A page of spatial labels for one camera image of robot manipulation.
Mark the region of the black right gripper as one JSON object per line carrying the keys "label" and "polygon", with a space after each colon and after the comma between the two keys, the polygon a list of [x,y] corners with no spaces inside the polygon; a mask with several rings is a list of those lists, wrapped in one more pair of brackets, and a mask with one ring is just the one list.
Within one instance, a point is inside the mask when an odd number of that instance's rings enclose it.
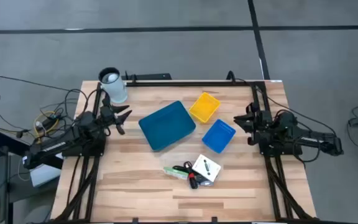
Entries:
{"label": "black right gripper", "polygon": [[267,130],[272,122],[271,114],[265,110],[260,110],[255,103],[250,103],[246,107],[246,114],[235,116],[235,123],[246,133],[250,133],[247,143],[251,146],[258,144],[266,138]]}

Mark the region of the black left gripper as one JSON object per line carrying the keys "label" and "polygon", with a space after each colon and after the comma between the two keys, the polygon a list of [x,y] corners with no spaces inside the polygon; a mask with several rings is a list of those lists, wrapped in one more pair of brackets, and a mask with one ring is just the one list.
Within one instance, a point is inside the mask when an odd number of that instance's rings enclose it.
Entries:
{"label": "black left gripper", "polygon": [[108,126],[114,124],[120,135],[124,135],[125,131],[122,128],[127,117],[132,113],[132,110],[126,111],[123,114],[119,114],[124,110],[128,109],[129,105],[124,106],[114,106],[111,103],[111,98],[106,92],[104,98],[102,99],[102,107],[100,108],[100,117],[102,120],[107,122]]}

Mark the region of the white box under arm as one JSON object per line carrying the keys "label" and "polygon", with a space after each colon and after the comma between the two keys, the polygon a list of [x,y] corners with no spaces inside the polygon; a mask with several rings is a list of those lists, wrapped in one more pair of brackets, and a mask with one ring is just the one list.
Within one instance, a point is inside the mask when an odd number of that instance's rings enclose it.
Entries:
{"label": "white box under arm", "polygon": [[56,179],[61,174],[61,169],[41,164],[30,170],[30,180],[34,187],[40,187],[53,179]]}

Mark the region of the small yellow plastic bin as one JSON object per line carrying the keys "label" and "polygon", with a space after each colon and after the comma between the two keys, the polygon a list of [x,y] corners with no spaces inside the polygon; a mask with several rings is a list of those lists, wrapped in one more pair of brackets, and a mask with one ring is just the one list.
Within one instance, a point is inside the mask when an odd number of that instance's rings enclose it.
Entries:
{"label": "small yellow plastic bin", "polygon": [[203,92],[190,107],[189,113],[202,123],[206,123],[219,108],[220,101],[207,92]]}

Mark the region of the large teal plastic bin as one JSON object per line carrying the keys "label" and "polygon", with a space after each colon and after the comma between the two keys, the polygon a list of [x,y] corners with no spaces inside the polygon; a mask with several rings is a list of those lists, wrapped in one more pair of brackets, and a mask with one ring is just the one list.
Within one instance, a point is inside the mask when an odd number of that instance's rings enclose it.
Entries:
{"label": "large teal plastic bin", "polygon": [[139,126],[153,151],[161,151],[191,134],[196,124],[180,101],[139,120]]}

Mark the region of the white cylindrical appliance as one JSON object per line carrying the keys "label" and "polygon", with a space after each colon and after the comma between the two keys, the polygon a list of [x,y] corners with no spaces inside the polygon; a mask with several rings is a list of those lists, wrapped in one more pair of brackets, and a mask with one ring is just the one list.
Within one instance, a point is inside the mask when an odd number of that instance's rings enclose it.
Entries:
{"label": "white cylindrical appliance", "polygon": [[98,75],[101,88],[109,95],[112,103],[123,103],[127,100],[126,84],[118,69],[104,68]]}

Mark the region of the small blue plastic basket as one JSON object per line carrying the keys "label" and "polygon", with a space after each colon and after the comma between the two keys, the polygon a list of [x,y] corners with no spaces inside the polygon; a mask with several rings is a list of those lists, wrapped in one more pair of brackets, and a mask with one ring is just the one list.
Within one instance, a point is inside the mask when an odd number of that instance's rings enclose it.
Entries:
{"label": "small blue plastic basket", "polygon": [[234,137],[236,130],[221,119],[217,119],[203,136],[202,142],[216,153],[222,153]]}

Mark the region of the black bar device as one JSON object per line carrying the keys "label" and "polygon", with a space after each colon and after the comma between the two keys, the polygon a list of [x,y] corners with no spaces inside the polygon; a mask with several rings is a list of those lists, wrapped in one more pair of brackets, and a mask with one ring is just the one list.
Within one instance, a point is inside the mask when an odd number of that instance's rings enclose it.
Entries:
{"label": "black bar device", "polygon": [[132,74],[125,73],[122,76],[123,80],[171,80],[169,73],[153,73],[153,74]]}

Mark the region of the black aluminium table frame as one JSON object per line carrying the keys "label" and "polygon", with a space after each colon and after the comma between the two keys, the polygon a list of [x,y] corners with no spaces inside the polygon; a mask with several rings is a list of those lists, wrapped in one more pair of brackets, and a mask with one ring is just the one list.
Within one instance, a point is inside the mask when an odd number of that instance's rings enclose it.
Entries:
{"label": "black aluminium table frame", "polygon": [[[221,153],[209,149],[202,138],[220,119],[230,126],[254,99],[243,83],[224,81],[145,81],[129,85],[131,115],[125,135],[112,130],[99,161],[93,222],[220,222],[270,221],[295,215],[281,193],[272,195],[265,159],[248,135],[236,132]],[[206,123],[197,123],[187,137],[160,152],[153,152],[139,126],[143,117],[179,101],[190,108],[202,93],[220,101]],[[164,167],[194,162],[204,155],[221,166],[210,187],[191,189],[186,180],[164,173]]]}

